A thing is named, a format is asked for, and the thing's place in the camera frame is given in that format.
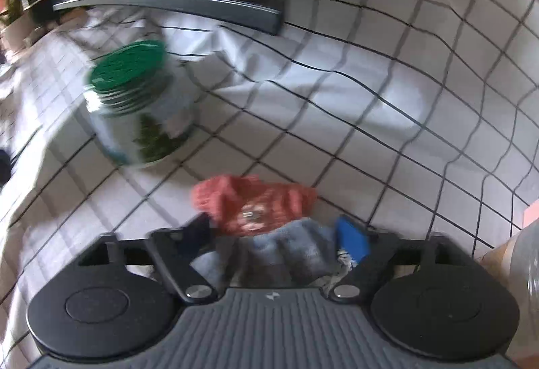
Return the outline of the black gloved left hand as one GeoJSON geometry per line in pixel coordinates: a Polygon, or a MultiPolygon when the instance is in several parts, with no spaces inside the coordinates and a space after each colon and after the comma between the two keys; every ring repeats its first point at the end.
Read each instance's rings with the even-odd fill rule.
{"type": "Polygon", "coordinates": [[[0,149],[0,188],[10,180],[12,176],[12,163],[10,155],[5,149],[0,149]]]}

